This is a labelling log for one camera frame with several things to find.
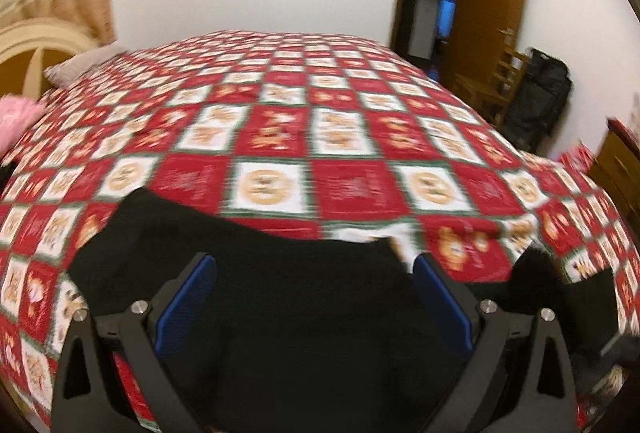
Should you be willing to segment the cream wooden headboard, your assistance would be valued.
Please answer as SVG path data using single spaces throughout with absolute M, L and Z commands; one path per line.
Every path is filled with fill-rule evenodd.
M 50 89 L 43 70 L 99 46 L 89 29 L 55 18 L 32 18 L 1 29 L 1 95 L 36 100 Z

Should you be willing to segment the red checkered bag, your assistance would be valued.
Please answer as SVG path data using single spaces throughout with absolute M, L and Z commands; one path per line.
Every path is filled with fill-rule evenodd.
M 583 141 L 578 141 L 574 146 L 560 153 L 558 161 L 566 168 L 587 173 L 593 164 L 594 153 Z

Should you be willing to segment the red christmas patchwork bedspread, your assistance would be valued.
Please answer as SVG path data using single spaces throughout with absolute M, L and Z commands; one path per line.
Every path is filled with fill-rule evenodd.
M 1 377 L 42 419 L 84 303 L 68 265 L 143 186 L 276 235 L 388 237 L 461 281 L 505 279 L 540 241 L 567 280 L 611 268 L 620 331 L 639 331 L 639 256 L 605 191 L 373 41 L 218 31 L 107 60 L 46 103 L 1 196 Z

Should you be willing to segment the black folded stroller bag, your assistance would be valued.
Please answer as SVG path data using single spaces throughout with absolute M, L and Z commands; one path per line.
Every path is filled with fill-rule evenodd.
M 499 132 L 516 149 L 536 153 L 558 124 L 572 86 L 566 63 L 531 48 L 530 62 Z

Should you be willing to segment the pink pillow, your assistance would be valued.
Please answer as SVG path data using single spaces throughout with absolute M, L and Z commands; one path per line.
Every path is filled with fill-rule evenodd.
M 6 94 L 0 100 L 0 156 L 18 142 L 46 112 L 47 105 L 29 97 Z

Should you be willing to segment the brown wooden dresser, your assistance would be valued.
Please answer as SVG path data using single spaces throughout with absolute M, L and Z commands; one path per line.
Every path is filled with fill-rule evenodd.
M 608 119 L 608 132 L 588 176 L 608 193 L 628 223 L 639 221 L 639 143 L 620 120 Z

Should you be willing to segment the black pants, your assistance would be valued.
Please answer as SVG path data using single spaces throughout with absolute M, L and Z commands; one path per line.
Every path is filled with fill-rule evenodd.
M 386 238 L 288 239 L 139 188 L 70 263 L 94 316 L 150 300 L 195 254 L 216 283 L 178 351 L 172 384 L 207 431 L 425 432 L 466 364 L 449 349 Z M 462 283 L 508 313 L 552 309 L 575 354 L 621 337 L 612 271 L 563 283 L 530 245 L 504 283 Z

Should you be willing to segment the wooden chair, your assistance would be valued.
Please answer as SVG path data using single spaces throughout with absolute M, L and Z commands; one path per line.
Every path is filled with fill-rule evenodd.
M 454 94 L 496 130 L 502 128 L 530 63 L 527 54 L 515 49 L 514 30 L 506 28 L 499 32 L 504 37 L 504 45 L 489 79 L 482 82 L 459 74 L 454 79 Z

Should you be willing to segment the striped pillow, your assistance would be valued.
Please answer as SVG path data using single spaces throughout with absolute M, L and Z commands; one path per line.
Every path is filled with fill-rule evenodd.
M 43 75 L 54 88 L 68 89 L 89 70 L 126 52 L 127 49 L 118 43 L 100 46 L 47 67 L 43 70 Z

